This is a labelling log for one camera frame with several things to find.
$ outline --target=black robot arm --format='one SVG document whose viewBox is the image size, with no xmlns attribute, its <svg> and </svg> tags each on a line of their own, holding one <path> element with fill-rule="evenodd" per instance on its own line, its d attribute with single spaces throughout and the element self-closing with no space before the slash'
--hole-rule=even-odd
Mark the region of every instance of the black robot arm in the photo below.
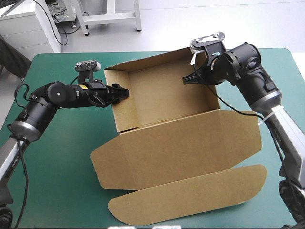
<svg viewBox="0 0 305 229">
<path fill-rule="evenodd" d="M 22 160 L 27 146 L 37 141 L 46 130 L 60 108 L 107 107 L 129 97 L 129 90 L 119 84 L 111 86 L 93 78 L 93 72 L 100 70 L 95 61 L 77 63 L 78 84 L 65 85 L 59 81 L 49 83 L 31 93 L 28 104 L 9 125 L 12 135 L 0 148 L 0 229 L 11 227 L 12 213 L 7 204 L 12 197 L 7 182 L 14 168 Z"/>
<path fill-rule="evenodd" d="M 305 135 L 282 107 L 282 94 L 262 67 L 258 49 L 244 43 L 227 51 L 223 39 L 219 32 L 191 41 L 194 56 L 205 52 L 207 60 L 199 69 L 194 67 L 194 73 L 183 82 L 209 87 L 229 81 L 238 87 L 251 109 L 264 116 L 262 123 L 285 155 L 279 174 L 286 180 L 279 185 L 280 194 L 297 222 L 289 228 L 305 228 Z"/>
</svg>

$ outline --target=white cable tie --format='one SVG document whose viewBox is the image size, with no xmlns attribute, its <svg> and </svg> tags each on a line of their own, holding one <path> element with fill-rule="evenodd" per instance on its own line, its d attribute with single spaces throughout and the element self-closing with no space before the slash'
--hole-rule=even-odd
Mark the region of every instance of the white cable tie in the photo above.
<svg viewBox="0 0 305 229">
<path fill-rule="evenodd" d="M 191 65 L 194 65 L 196 63 L 196 56 L 197 56 L 197 54 L 198 53 L 203 53 L 203 52 L 205 52 L 205 50 L 198 50 L 198 51 L 194 52 L 192 60 L 191 60 Z"/>
<path fill-rule="evenodd" d="M 273 116 L 276 112 L 282 110 L 284 107 L 283 106 L 278 106 L 276 110 L 272 111 L 269 115 L 267 115 L 263 120 L 261 120 L 258 125 L 264 124 L 265 121 L 270 118 L 271 116 Z"/>
</svg>

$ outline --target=white cabinet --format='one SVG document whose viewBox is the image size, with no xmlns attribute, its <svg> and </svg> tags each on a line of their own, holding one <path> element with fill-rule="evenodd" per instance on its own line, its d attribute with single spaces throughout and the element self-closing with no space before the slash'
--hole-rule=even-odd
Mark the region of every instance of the white cabinet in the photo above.
<svg viewBox="0 0 305 229">
<path fill-rule="evenodd" d="M 37 2 L 47 12 L 55 35 L 61 41 L 45 1 Z M 0 15 L 7 8 L 0 9 Z M 26 0 L 5 17 L 0 17 L 0 35 L 30 60 L 40 53 L 60 53 L 61 46 L 56 41 L 48 17 L 37 3 Z"/>
</svg>

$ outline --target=brown cardboard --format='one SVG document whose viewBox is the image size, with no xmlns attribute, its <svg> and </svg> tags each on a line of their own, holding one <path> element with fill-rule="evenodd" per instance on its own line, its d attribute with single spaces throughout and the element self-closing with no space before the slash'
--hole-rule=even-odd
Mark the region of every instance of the brown cardboard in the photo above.
<svg viewBox="0 0 305 229">
<path fill-rule="evenodd" d="M 256 117 L 214 110 L 129 131 L 91 159 L 103 188 L 140 190 L 232 168 L 260 148 Z"/>
<path fill-rule="evenodd" d="M 103 188 L 140 190 L 109 202 L 127 224 L 240 204 L 264 184 L 263 166 L 230 169 L 260 150 L 257 118 L 219 110 L 204 85 L 183 85 L 191 58 L 186 48 L 105 69 L 107 84 L 130 97 L 112 106 L 120 135 L 91 159 Z"/>
<path fill-rule="evenodd" d="M 123 223 L 149 225 L 244 203 L 261 190 L 266 174 L 262 165 L 232 168 L 114 198 L 108 208 Z"/>
<path fill-rule="evenodd" d="M 191 58 L 189 49 L 181 49 L 105 70 L 107 84 L 130 90 L 128 99 L 113 106 L 118 132 L 219 109 L 205 86 L 183 85 L 182 77 L 193 72 Z M 203 63 L 205 56 L 197 60 Z"/>
</svg>

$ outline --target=black cable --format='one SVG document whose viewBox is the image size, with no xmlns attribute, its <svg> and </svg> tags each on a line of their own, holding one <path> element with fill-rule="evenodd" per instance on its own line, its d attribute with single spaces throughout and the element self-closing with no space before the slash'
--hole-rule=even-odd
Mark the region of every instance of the black cable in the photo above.
<svg viewBox="0 0 305 229">
<path fill-rule="evenodd" d="M 25 106 L 23 106 L 23 105 L 20 105 L 20 104 L 18 103 L 18 101 L 17 101 L 18 92 L 19 92 L 20 88 L 21 88 L 23 85 L 25 85 L 26 88 L 27 88 L 27 89 L 25 90 L 24 94 L 23 94 L 23 98 L 24 98 L 25 100 L 27 100 L 27 101 L 29 100 L 28 98 L 26 98 L 26 96 L 27 96 L 27 94 L 28 94 L 28 92 L 29 92 L 29 90 L 30 90 L 30 87 L 29 87 L 29 85 L 26 84 L 26 83 L 25 83 L 25 84 L 21 84 L 20 86 L 18 86 L 18 87 L 16 88 L 15 93 L 14 93 L 14 100 L 15 100 L 17 106 L 23 108 L 23 109 L 25 110 L 26 114 L 27 114 L 27 112 L 28 112 L 27 108 L 26 108 Z M 21 148 L 21 145 L 20 145 L 20 141 L 24 141 L 25 144 L 27 144 L 27 145 L 29 144 L 29 142 L 28 142 L 26 139 L 24 139 L 22 136 L 17 135 L 17 134 L 13 131 L 13 129 L 12 129 L 12 127 L 11 127 L 10 124 L 9 124 L 7 127 L 8 127 L 8 129 L 9 129 L 9 131 L 12 133 L 12 136 L 11 136 L 11 137 L 13 137 L 13 138 L 15 138 L 15 139 L 17 140 L 18 154 L 19 154 L 19 157 L 20 157 L 20 159 L 21 159 L 21 163 L 22 163 L 22 167 L 23 167 L 23 173 L 24 173 L 24 176 L 25 176 L 24 197 L 23 197 L 23 202 L 22 202 L 22 206 L 21 206 L 21 209 L 20 209 L 20 213 L 19 213 L 19 216 L 18 216 L 16 225 L 15 225 L 15 229 L 16 229 L 16 228 L 19 226 L 20 221 L 21 221 L 21 218 L 22 218 L 22 216 L 23 216 L 23 212 L 24 212 L 24 209 L 25 209 L 25 206 L 26 206 L 26 202 L 27 202 L 27 198 L 28 198 L 28 190 L 29 190 L 29 175 L 28 175 L 28 171 L 27 171 L 27 168 L 26 168 L 25 160 L 24 160 L 24 157 L 23 157 L 23 152 L 22 152 L 22 148 Z"/>
<path fill-rule="evenodd" d="M 204 81 L 204 79 L 203 79 L 201 76 L 199 76 L 199 73 L 197 72 L 195 65 L 193 65 L 193 68 L 194 68 L 194 73 L 195 73 L 195 75 L 196 75 L 198 78 L 200 78 L 200 79 L 202 79 L 202 80 Z M 241 115 L 255 116 L 255 117 L 258 117 L 258 118 L 260 118 L 260 119 L 262 119 L 262 120 L 264 119 L 264 118 L 263 118 L 262 116 L 260 116 L 259 114 L 248 114 L 248 113 L 244 113 L 244 112 L 241 112 L 241 111 L 235 109 L 234 107 L 232 107 L 231 105 L 229 105 L 225 100 L 223 100 L 221 97 L 219 97 L 219 95 L 218 95 L 216 92 L 214 92 L 213 89 L 212 89 L 207 83 L 205 83 L 204 85 L 205 85 L 205 86 L 213 93 L 213 95 L 215 95 L 221 102 L 223 102 L 226 106 L 230 107 L 230 108 L 231 108 L 232 110 L 234 110 L 235 112 L 237 112 L 237 113 L 239 113 L 239 114 L 241 114 Z"/>
<path fill-rule="evenodd" d="M 15 229 L 19 226 L 24 209 L 25 209 L 25 205 L 27 203 L 27 198 L 28 198 L 28 190 L 29 190 L 29 175 L 28 175 L 28 171 L 25 165 L 25 161 L 24 161 L 24 157 L 23 157 L 23 153 L 22 153 L 22 149 L 21 149 L 21 145 L 20 145 L 20 140 L 17 139 L 17 145 L 18 145 L 18 151 L 19 151 L 19 157 L 21 159 L 21 163 L 22 163 L 22 167 L 23 167 L 23 173 L 25 176 L 25 188 L 24 188 L 24 197 L 23 197 L 23 203 L 22 203 L 22 207 L 20 210 L 20 214 L 19 217 L 17 219 L 16 225 L 15 225 Z"/>
<path fill-rule="evenodd" d="M 46 14 L 46 16 L 47 16 L 47 18 L 48 18 L 48 20 L 49 20 L 49 23 L 50 23 L 50 25 L 51 25 L 53 34 L 54 34 L 55 39 L 57 40 L 57 42 L 58 42 L 60 45 L 67 45 L 67 44 L 68 44 L 68 36 L 66 35 L 66 42 L 65 42 L 64 44 L 61 43 L 61 42 L 58 40 L 58 38 L 57 38 L 57 36 L 56 36 L 56 34 L 55 34 L 54 28 L 53 28 L 53 26 L 52 26 L 51 20 L 49 19 L 49 16 L 48 16 L 46 10 L 45 10 L 45 9 L 43 8 L 43 6 L 41 6 L 40 3 L 38 3 L 36 0 L 32 0 L 32 1 L 35 2 L 35 3 L 37 3 L 37 4 L 42 8 L 42 10 L 44 11 L 44 13 Z"/>
<path fill-rule="evenodd" d="M 77 78 L 78 78 L 78 76 L 76 76 L 76 77 L 74 78 L 74 80 L 72 80 L 72 82 L 71 82 L 70 84 L 74 83 L 74 82 L 77 80 Z"/>
<path fill-rule="evenodd" d="M 66 32 L 66 33 L 64 33 L 64 32 L 59 32 L 59 33 L 60 33 L 60 34 L 73 34 L 73 33 L 77 32 L 77 31 L 80 29 L 80 27 L 81 27 L 81 26 L 77 27 L 77 29 L 74 30 L 74 31 L 72 31 L 72 32 Z"/>
<path fill-rule="evenodd" d="M 29 86 L 28 84 L 26 84 L 26 83 L 23 83 L 23 84 L 21 84 L 20 86 L 18 86 L 18 87 L 16 88 L 15 93 L 14 93 L 14 98 L 15 98 L 15 102 L 16 102 L 17 106 L 20 107 L 20 108 L 23 108 L 23 109 L 25 110 L 25 115 L 27 115 L 28 109 L 27 109 L 25 106 L 20 105 L 20 104 L 18 103 L 18 101 L 17 101 L 18 92 L 19 92 L 20 88 L 21 88 L 23 85 L 25 85 L 26 88 L 27 88 L 27 89 L 25 90 L 24 94 L 23 94 L 23 98 L 24 98 L 26 101 L 29 101 L 29 99 L 28 99 L 26 96 L 27 96 L 27 94 L 28 94 L 28 92 L 29 92 L 29 90 L 30 90 L 30 86 Z"/>
<path fill-rule="evenodd" d="M 197 70 L 196 70 L 195 65 L 193 65 L 193 68 L 194 68 L 194 73 L 195 73 L 195 75 L 196 75 L 198 78 L 202 79 L 203 82 L 204 82 L 204 79 L 203 79 L 201 76 L 199 76 L 199 74 L 198 74 L 198 72 L 197 72 Z M 221 102 L 223 102 L 226 106 L 230 107 L 230 108 L 231 108 L 232 110 L 234 110 L 235 112 L 237 112 L 237 113 L 239 113 L 239 114 L 241 114 L 241 115 L 246 115 L 246 116 L 256 116 L 256 117 L 260 118 L 261 120 L 264 119 L 262 116 L 260 116 L 260 115 L 258 115 L 258 114 L 248 114 L 248 113 L 244 113 L 244 112 L 238 111 L 237 109 L 235 109 L 234 107 L 232 107 L 231 105 L 229 105 L 226 101 L 224 101 L 216 92 L 214 92 L 214 91 L 212 90 L 212 88 L 210 88 L 210 86 L 209 86 L 207 83 L 204 82 L 204 85 L 206 85 L 207 88 L 208 88 L 208 89 L 209 89 L 209 90 L 210 90 L 210 91 L 211 91 L 211 92 L 212 92 Z M 287 169 L 286 169 L 286 166 L 285 166 L 285 164 L 284 164 L 284 158 L 283 158 L 283 155 L 282 155 L 282 153 L 281 153 L 281 150 L 280 150 L 280 148 L 279 148 L 279 146 L 278 146 L 278 142 L 277 142 L 277 140 L 276 140 L 276 137 L 275 137 L 274 133 L 272 132 L 271 126 L 268 124 L 268 122 L 265 122 L 265 124 L 266 124 L 266 126 L 268 127 L 268 130 L 269 130 L 269 132 L 270 132 L 270 134 L 271 134 L 271 138 L 272 138 L 273 143 L 274 143 L 274 145 L 275 145 L 275 147 L 276 147 L 276 151 L 277 151 L 277 153 L 278 153 L 278 155 L 279 155 L 279 157 L 280 157 L 280 160 L 281 160 L 281 163 L 282 163 L 282 168 L 283 168 L 283 171 L 284 171 L 284 174 L 285 174 L 285 178 L 286 178 L 286 180 L 288 181 L 289 187 L 290 187 L 291 192 L 292 192 L 293 199 L 294 199 L 294 201 L 295 201 L 295 203 L 296 203 L 296 205 L 297 205 L 297 207 L 298 207 L 298 210 L 300 211 L 300 214 L 301 214 L 302 218 L 305 220 L 305 211 L 304 211 L 304 209 L 302 208 L 301 204 L 297 201 L 297 198 L 296 198 L 296 195 L 295 195 L 295 190 L 294 190 L 294 188 L 293 188 L 293 186 L 292 186 L 292 181 L 291 181 L 291 179 L 290 179 L 289 176 L 288 176 Z"/>
</svg>

